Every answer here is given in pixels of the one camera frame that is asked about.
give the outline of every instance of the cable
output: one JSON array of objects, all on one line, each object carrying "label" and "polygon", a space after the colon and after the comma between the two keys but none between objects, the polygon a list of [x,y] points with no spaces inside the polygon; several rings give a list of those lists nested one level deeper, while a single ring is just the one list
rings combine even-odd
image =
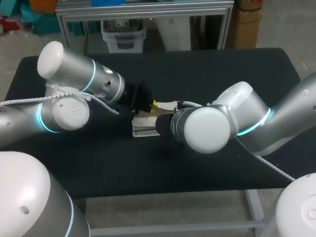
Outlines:
[{"label": "cable", "polygon": [[115,115],[119,114],[116,110],[110,108],[106,103],[104,103],[102,100],[100,100],[99,98],[95,97],[94,95],[91,95],[91,94],[86,93],[86,92],[78,92],[78,94],[90,97],[92,100],[94,100],[95,102],[99,103],[100,105],[102,105],[104,108],[106,108],[108,111],[110,111],[111,113],[113,113]]},{"label": "cable", "polygon": [[191,101],[183,101],[182,104],[183,105],[191,105],[191,106],[194,106],[194,107],[201,107],[202,106],[200,104],[197,104],[197,103],[194,103],[194,102],[191,102]]},{"label": "cable", "polygon": [[119,113],[110,108],[107,104],[105,104],[102,100],[98,99],[94,95],[91,95],[86,92],[76,92],[76,93],[69,93],[65,92],[64,94],[59,94],[59,95],[52,95],[52,96],[45,96],[45,97],[40,97],[40,98],[32,98],[32,99],[22,99],[22,100],[8,100],[8,101],[3,101],[0,102],[0,107],[2,106],[7,106],[7,105],[16,105],[16,104],[26,104],[26,103],[36,103],[36,102],[43,102],[46,100],[53,100],[53,99],[58,99],[58,98],[63,98],[67,96],[85,96],[85,97],[90,97],[92,100],[96,101],[98,104],[102,105],[105,109],[110,111],[111,113],[118,115]]},{"label": "cable", "polygon": [[263,159],[261,156],[257,156],[255,154],[253,154],[259,161],[263,162],[264,164],[266,164],[267,166],[270,166],[272,169],[274,169],[276,172],[280,173],[281,175],[283,175],[284,177],[288,178],[289,180],[291,180],[292,182],[295,181],[295,179],[288,175],[287,173],[285,173],[284,171],[280,170],[279,168],[277,168],[275,165],[271,164],[270,162],[268,162],[266,159]]},{"label": "cable", "polygon": [[286,177],[287,179],[291,180],[292,182],[295,181],[295,179],[288,175],[287,173],[285,173],[284,171],[282,171],[281,169],[277,168],[275,165],[273,165],[272,163],[268,162],[266,159],[262,158],[261,156],[255,155],[253,154],[239,139],[237,139],[239,141],[239,143],[242,144],[243,147],[246,148],[247,151],[249,151],[254,157],[256,157],[259,161],[263,162],[264,164],[266,164],[267,166],[269,166],[270,168],[274,169],[276,172],[278,172],[279,174],[283,175],[284,177]]}]

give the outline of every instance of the cardboard box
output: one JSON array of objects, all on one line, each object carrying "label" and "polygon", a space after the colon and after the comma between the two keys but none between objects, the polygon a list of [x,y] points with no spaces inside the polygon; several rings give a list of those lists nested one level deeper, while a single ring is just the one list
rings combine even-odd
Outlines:
[{"label": "cardboard box", "polygon": [[239,0],[233,7],[226,48],[255,48],[261,20],[261,0]]},{"label": "cardboard box", "polygon": [[29,0],[33,12],[55,13],[57,0]]},{"label": "cardboard box", "polygon": [[236,0],[235,6],[241,11],[260,10],[262,7],[262,0]]}]

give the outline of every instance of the gray floor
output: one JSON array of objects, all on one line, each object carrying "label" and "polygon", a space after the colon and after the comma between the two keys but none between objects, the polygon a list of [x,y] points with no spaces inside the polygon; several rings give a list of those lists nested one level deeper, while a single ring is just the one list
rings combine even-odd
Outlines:
[{"label": "gray floor", "polygon": [[[301,78],[316,71],[316,1],[264,0],[257,47],[283,48]],[[22,57],[38,55],[59,34],[35,36],[17,31],[0,37],[0,100],[3,100]],[[92,35],[89,52],[106,52],[100,35]],[[76,48],[83,43],[76,37]],[[280,190],[261,190],[265,210]],[[208,221],[249,220],[241,191],[88,198],[86,216],[92,228]],[[251,230],[141,236],[253,237]]]}]

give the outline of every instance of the metal frame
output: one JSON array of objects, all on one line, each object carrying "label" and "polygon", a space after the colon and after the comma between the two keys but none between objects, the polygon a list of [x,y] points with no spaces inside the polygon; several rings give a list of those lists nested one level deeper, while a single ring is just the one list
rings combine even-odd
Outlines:
[{"label": "metal frame", "polygon": [[257,190],[245,190],[251,221],[239,222],[214,222],[179,225],[135,226],[91,229],[91,236],[116,236],[149,233],[170,233],[187,231],[213,231],[213,230],[237,230],[254,228],[256,237],[270,237],[276,229],[275,209],[278,197],[274,201],[265,217]]},{"label": "metal frame", "polygon": [[83,29],[86,35],[85,50],[89,38],[87,21],[222,15],[223,21],[217,49],[224,49],[233,4],[233,0],[190,0],[153,3],[138,3],[136,0],[127,0],[126,4],[119,6],[92,7],[91,3],[86,0],[59,0],[55,11],[63,38],[68,47],[71,47],[71,37],[67,23],[83,22]]}]

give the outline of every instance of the black tabletop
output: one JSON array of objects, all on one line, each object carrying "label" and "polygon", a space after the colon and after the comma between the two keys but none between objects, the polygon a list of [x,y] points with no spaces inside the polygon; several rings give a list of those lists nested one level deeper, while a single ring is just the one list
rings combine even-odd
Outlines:
[{"label": "black tabletop", "polygon": [[[239,81],[250,83],[268,106],[299,81],[281,49],[91,55],[128,82],[145,81],[158,101],[212,102]],[[23,58],[6,100],[44,95],[37,57]],[[73,198],[245,190],[286,187],[289,181],[236,140],[202,155],[174,139],[133,138],[132,114],[115,116],[90,102],[90,119],[81,130],[36,135],[3,150],[39,159]],[[316,171],[311,129],[265,158],[297,178]]]}]

